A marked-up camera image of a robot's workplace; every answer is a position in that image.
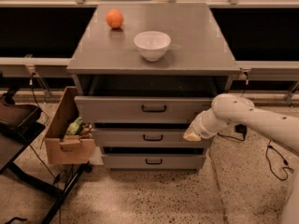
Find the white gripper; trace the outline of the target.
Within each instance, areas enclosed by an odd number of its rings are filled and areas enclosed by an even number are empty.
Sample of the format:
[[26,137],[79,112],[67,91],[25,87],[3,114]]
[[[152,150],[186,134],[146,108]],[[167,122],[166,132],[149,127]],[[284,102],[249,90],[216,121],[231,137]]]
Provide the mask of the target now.
[[215,136],[220,130],[230,125],[228,119],[217,118],[212,109],[203,111],[196,116],[191,126],[183,134],[183,138],[190,142],[199,142]]

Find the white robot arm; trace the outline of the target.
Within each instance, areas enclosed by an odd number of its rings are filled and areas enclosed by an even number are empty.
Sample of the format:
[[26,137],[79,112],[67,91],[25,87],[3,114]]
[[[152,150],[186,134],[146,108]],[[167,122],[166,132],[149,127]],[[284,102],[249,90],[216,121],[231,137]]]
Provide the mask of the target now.
[[[195,117],[183,138],[190,142],[201,141],[238,124],[299,155],[299,118],[256,108],[251,100],[229,93],[217,95],[211,107]],[[299,224],[298,171],[289,187],[280,224]]]

